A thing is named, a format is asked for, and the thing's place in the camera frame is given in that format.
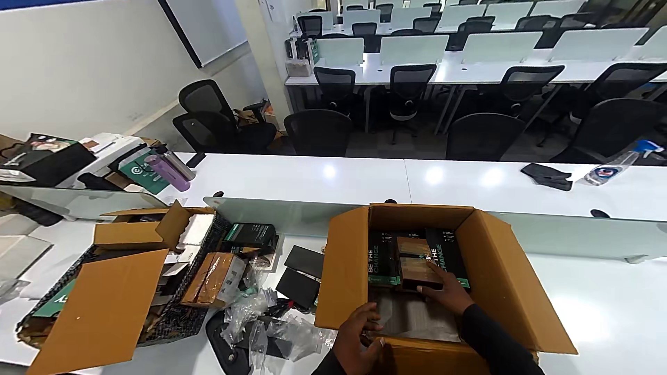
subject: wall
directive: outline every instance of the wall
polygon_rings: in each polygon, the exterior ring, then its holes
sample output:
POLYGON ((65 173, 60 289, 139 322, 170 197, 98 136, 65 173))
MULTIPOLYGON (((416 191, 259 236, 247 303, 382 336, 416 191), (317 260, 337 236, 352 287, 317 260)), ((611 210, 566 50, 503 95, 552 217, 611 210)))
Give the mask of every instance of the wall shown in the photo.
POLYGON ((211 76, 232 107, 267 96, 247 44, 220 72, 199 70, 157 0, 0 11, 0 45, 0 133, 19 139, 135 133, 211 76))

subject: label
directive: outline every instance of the label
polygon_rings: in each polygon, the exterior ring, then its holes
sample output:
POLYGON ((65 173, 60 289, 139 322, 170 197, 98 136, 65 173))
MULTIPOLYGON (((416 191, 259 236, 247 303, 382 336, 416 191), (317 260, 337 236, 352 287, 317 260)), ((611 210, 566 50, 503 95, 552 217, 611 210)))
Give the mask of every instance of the label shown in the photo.
POLYGON ((610 179, 610 178, 614 177, 614 175, 616 175, 621 170, 618 169, 618 168, 614 168, 614 167, 599 167, 599 168, 593 169, 593 171, 595 172, 596 176, 598 176, 599 178, 610 179))

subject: product box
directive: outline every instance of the product box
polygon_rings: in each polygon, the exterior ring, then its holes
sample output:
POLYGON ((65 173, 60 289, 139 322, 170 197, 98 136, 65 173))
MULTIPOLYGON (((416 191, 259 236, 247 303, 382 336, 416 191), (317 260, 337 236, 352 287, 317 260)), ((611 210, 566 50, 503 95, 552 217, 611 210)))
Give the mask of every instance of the product box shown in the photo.
MULTIPOLYGON (((474 286, 470 296, 521 345, 577 354, 510 225, 473 207, 371 204, 333 217, 315 325, 338 329, 368 301, 369 230, 419 228, 454 231, 474 286)), ((484 359, 465 343, 395 336, 386 342, 374 373, 489 374, 484 359)))
POLYGON ((206 254, 181 304, 198 308, 224 308, 235 298, 243 271, 245 262, 233 254, 206 254))
POLYGON ((170 208, 145 208, 109 212, 102 216, 117 216, 112 223, 97 224, 93 244, 109 250, 177 250, 181 233, 194 214, 214 214, 212 208, 183 208, 174 202, 170 208), (157 221, 141 221, 153 216, 157 221))

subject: desk leg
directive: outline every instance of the desk leg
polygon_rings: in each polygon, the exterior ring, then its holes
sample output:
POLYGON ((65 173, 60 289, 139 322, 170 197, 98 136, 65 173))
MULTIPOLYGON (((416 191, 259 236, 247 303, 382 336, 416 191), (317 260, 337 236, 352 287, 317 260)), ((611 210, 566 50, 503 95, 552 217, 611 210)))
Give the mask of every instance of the desk leg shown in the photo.
POLYGON ((560 90, 561 87, 563 87, 563 85, 556 85, 556 86, 554 87, 554 90, 551 91, 551 95, 549 95, 549 96, 546 98, 546 100, 545 100, 545 101, 542 103, 542 105, 538 108, 537 112, 535 112, 535 114, 533 115, 533 117, 531 117, 530 120, 528 120, 528 123, 526 124, 526 127, 524 128, 524 130, 525 130, 525 129, 528 129, 528 127, 530 126, 530 124, 533 123, 533 121, 535 121, 536 118, 538 118, 538 116, 540 115, 540 113, 542 112, 542 110, 546 107, 547 104, 549 104, 549 102, 551 101, 551 99, 556 95, 556 93, 558 92, 558 90, 560 90))
POLYGON ((447 101, 445 102, 445 106, 442 108, 442 113, 440 114, 440 118, 438 119, 438 125, 436 126, 436 130, 433 132, 433 135, 437 135, 438 131, 440 130, 440 126, 442 125, 442 119, 445 118, 445 113, 447 112, 447 108, 450 106, 450 102, 452 101, 452 98, 454 97, 454 92, 458 88, 458 85, 452 85, 452 88, 450 88, 450 94, 447 95, 447 101))

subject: water bottle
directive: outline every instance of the water bottle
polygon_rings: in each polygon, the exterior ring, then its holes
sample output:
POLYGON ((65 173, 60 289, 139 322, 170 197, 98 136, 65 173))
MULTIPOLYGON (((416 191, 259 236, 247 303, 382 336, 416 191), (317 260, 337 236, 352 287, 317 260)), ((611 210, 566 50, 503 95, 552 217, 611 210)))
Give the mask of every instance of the water bottle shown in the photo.
POLYGON ((584 181, 593 186, 600 186, 603 183, 609 182, 612 177, 620 175, 621 172, 628 169, 639 158, 640 153, 644 153, 644 157, 649 156, 653 151, 661 152, 664 148, 647 140, 637 142, 637 147, 632 151, 623 153, 621 156, 612 160, 609 164, 602 164, 584 176, 584 181))

